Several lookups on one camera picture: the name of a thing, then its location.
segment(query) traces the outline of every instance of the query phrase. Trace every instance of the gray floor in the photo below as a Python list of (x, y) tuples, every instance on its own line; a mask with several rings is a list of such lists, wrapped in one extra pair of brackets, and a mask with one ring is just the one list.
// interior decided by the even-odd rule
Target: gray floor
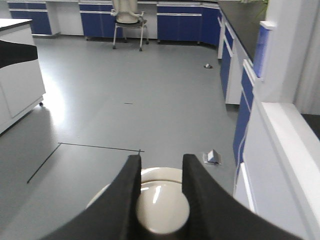
[(222, 165), (206, 168), (232, 192), (237, 109), (224, 104), (215, 49), (34, 40), (47, 93), (44, 107), (0, 136), (1, 240), (34, 240), (63, 225), (139, 149), (144, 168), (181, 168), (183, 154), (214, 148)]

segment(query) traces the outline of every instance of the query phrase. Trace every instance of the white cabinet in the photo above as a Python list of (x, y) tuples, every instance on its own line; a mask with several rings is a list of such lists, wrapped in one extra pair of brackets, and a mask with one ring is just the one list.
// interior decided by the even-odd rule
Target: white cabinet
[[(26, 22), (21, 19), (0, 20), (0, 40), (3, 41), (1, 47), (6, 53), (2, 56), (3, 62), (11, 57), (11, 51), (19, 51), (14, 49), (15, 46), (35, 45), (30, 24)], [(34, 55), (30, 60), (27, 57), (14, 61), (9, 59), (8, 64), (0, 68), (0, 133), (43, 100), (45, 87), (37, 54)]]

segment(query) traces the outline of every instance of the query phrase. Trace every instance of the chair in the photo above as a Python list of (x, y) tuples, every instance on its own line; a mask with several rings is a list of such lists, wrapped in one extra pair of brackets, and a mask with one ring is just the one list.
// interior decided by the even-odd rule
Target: chair
[[(137, 0), (112, 0), (113, 8), (111, 10), (111, 16), (116, 17), (114, 36), (113, 36), (113, 49), (116, 49), (116, 36), (118, 28), (126, 29), (141, 29), (140, 35), (140, 48), (139, 51), (142, 52), (142, 41), (144, 28), (147, 30), (146, 34), (146, 44), (149, 44), (147, 20), (144, 19), (144, 13), (137, 14), (138, 12), (138, 2)], [(127, 37), (125, 31), (123, 31), (124, 41), (127, 42)]]

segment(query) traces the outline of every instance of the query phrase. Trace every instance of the blue cabinet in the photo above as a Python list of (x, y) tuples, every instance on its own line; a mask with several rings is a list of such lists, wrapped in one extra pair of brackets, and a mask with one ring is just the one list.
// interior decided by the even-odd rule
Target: blue cabinet
[[(115, 20), (114, 16), (111, 16), (110, 13), (101, 14), (102, 21), (102, 36), (104, 38), (113, 38), (115, 33)], [(116, 37), (122, 38), (122, 28), (118, 28), (116, 31)]]
[(227, 47), (227, 42), (223, 42), (223, 51), (222, 51), (222, 63), (220, 68), (220, 78), (224, 99), (227, 97), (227, 89), (228, 89), (228, 80), (229, 80), (229, 72), (230, 72), (230, 63), (231, 63), (232, 53), (229, 52)]
[(202, 8), (199, 5), (158, 4), (158, 40), (200, 41)]
[(200, 41), (201, 15), (184, 15), (179, 17), (179, 41)]
[(48, 13), (45, 11), (31, 11), (31, 30), (33, 34), (52, 35)]
[(177, 41), (179, 39), (179, 16), (160, 14), (157, 15), (158, 39)]
[(220, 14), (217, 4), (195, 5), (159, 3), (157, 5), (158, 40), (192, 41), (219, 45)]
[(246, 141), (246, 130), (247, 124), (250, 118), (250, 109), (245, 99), (245, 95), (242, 92), (240, 107), (238, 112), (238, 118), (236, 122), (235, 132), (234, 132), (234, 140), (233, 140), (233, 154), (235, 159), (236, 166), (242, 163), (243, 160), (243, 152)]
[(48, 10), (45, 3), (37, 2), (9, 2), (13, 19), (32, 19), (33, 34), (52, 35)]
[[(113, 38), (116, 18), (110, 15), (112, 5), (92, 3), (79, 3), (83, 34), (86, 37)], [(122, 37), (121, 28), (116, 36)]]
[(245, 67), (242, 71), (242, 94), (239, 106), (239, 113), (235, 127), (234, 140), (233, 140), (233, 153), (235, 163), (238, 166), (244, 161), (243, 152), (246, 142), (247, 126), (251, 114), (251, 108), (254, 100), (253, 84), (250, 80), (250, 75), (254, 74), (252, 68), (249, 66), (248, 61), (244, 61)]
[(202, 8), (201, 42), (206, 44), (219, 45), (220, 25), (218, 22), (219, 8), (204, 6)]
[(101, 14), (95, 12), (81, 12), (83, 34), (87, 37), (102, 37)]
[(13, 19), (31, 19), (29, 12), (26, 11), (15, 11), (15, 10), (10, 10), (11, 17)]

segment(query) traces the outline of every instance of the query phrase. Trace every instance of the white wall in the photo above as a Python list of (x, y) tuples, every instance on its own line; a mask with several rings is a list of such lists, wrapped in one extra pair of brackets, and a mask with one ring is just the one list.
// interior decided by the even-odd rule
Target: white wall
[(313, 27), (294, 104), (301, 113), (320, 115), (320, 12)]
[(319, 0), (270, 0), (266, 20), (276, 27), (259, 90), (263, 102), (294, 101), (318, 4)]

